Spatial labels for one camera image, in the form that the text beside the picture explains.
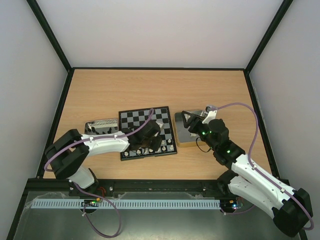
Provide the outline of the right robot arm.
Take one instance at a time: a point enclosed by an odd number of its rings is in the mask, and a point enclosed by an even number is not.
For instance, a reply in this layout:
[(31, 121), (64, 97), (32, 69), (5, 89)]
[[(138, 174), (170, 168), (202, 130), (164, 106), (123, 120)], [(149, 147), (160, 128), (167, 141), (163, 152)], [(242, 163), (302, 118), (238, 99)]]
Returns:
[(213, 156), (228, 170), (218, 178), (218, 191), (237, 195), (268, 214), (275, 226), (288, 237), (295, 237), (311, 222), (313, 210), (309, 193), (294, 189), (260, 167), (229, 138), (229, 129), (215, 111), (206, 117), (183, 111), (183, 126), (205, 142)]

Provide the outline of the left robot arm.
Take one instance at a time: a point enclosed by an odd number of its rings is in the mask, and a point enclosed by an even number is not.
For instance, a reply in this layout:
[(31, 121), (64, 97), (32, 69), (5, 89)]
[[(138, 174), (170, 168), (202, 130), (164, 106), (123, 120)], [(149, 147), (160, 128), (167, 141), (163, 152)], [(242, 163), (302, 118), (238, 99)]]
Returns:
[(124, 128), (123, 131), (102, 135), (80, 134), (77, 129), (71, 129), (46, 149), (44, 170), (53, 172), (56, 179), (68, 179), (87, 189), (97, 180), (93, 172), (83, 166), (86, 158), (113, 152), (138, 152), (145, 148), (156, 151), (162, 144), (160, 134), (163, 125), (148, 119), (135, 130)]

